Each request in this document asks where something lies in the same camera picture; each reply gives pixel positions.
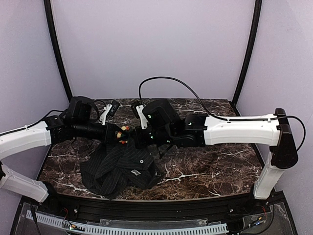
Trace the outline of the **black pinstriped shirt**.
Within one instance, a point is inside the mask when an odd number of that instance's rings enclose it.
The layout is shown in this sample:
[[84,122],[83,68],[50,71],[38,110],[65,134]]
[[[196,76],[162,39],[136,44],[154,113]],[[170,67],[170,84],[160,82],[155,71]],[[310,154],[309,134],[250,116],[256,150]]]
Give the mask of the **black pinstriped shirt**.
[[126,188],[150,189],[162,175],[147,148],[137,149],[132,139],[126,144],[101,143],[80,163],[82,184],[94,194],[115,199]]

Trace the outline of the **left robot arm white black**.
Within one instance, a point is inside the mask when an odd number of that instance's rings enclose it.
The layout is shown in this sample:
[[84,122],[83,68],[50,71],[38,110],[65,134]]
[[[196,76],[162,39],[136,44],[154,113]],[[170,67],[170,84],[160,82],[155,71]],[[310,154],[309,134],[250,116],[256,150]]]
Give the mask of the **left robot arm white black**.
[[[1,133],[0,158],[32,148],[54,145],[75,137],[112,143],[117,140],[120,128],[106,123],[107,116],[114,116],[120,104],[114,100],[100,112],[96,100],[75,96],[69,106],[58,115],[48,113],[31,125]],[[0,187],[31,198],[39,203],[54,194],[48,183],[33,180],[19,174],[8,166],[0,165]]]

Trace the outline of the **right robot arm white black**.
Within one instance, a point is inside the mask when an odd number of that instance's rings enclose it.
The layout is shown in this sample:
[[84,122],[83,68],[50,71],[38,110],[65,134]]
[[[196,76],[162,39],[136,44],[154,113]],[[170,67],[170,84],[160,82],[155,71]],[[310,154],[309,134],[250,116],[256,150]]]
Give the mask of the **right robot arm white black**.
[[190,114],[180,118],[167,99],[131,105],[140,126],[132,131],[137,148],[149,145],[203,147],[223,143],[269,146],[267,162],[253,186],[253,198],[266,200],[285,170],[298,162],[297,147],[284,109],[256,117]]

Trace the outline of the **flower brooch green orange yellow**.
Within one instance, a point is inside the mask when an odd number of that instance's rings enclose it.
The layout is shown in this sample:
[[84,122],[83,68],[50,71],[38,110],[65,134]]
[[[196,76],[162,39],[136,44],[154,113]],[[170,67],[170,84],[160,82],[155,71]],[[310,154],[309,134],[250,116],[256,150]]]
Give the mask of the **flower brooch green orange yellow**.
[[119,131],[117,134],[116,134],[116,138],[119,140],[119,142],[121,144],[127,144],[128,143],[128,137],[127,137],[127,132],[130,131],[130,127],[129,126],[122,126],[121,127],[121,130],[122,131]]

